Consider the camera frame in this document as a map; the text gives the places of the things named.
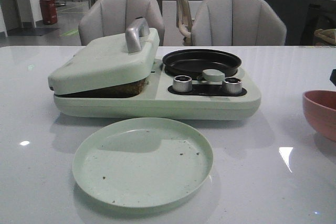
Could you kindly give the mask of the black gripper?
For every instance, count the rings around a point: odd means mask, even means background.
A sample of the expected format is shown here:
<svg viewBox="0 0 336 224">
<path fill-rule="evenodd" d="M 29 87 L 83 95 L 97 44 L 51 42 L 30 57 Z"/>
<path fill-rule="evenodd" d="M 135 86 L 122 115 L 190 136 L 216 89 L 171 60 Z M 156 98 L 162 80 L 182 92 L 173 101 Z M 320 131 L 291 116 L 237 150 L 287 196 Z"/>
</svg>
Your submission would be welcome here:
<svg viewBox="0 0 336 224">
<path fill-rule="evenodd" d="M 330 75 L 330 81 L 336 86 L 336 69 L 333 69 Z"/>
</svg>

